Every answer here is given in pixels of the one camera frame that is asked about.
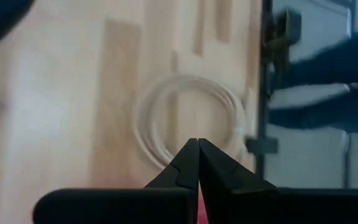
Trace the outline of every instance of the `cable coil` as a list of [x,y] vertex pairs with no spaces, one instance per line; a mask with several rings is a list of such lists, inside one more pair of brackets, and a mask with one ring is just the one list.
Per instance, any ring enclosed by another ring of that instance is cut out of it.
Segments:
[[175,75],[158,82],[137,104],[134,134],[141,151],[159,168],[164,169],[174,158],[158,133],[156,114],[161,103],[174,94],[187,90],[206,92],[220,101],[228,112],[231,131],[223,151],[241,159],[245,151],[244,130],[246,115],[240,99],[225,86],[194,75]]

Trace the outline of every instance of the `blue jeans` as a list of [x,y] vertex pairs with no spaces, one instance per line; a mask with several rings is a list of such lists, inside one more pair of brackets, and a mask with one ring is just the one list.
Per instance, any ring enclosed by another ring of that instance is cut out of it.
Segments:
[[[330,83],[358,83],[358,34],[311,59],[290,66],[278,88]],[[358,133],[358,88],[313,105],[270,110],[269,121],[292,129],[330,126]]]

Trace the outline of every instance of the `wooden board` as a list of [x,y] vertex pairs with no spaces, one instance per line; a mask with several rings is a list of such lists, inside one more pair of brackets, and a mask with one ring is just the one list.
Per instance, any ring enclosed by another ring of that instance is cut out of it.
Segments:
[[[261,2],[36,1],[0,43],[0,223],[31,223],[34,203],[54,189],[153,179],[132,115],[162,77],[227,85],[255,134]],[[173,97],[162,117],[176,150],[190,137],[219,146],[228,132],[225,111],[202,93]],[[251,155],[241,162],[254,167]]]

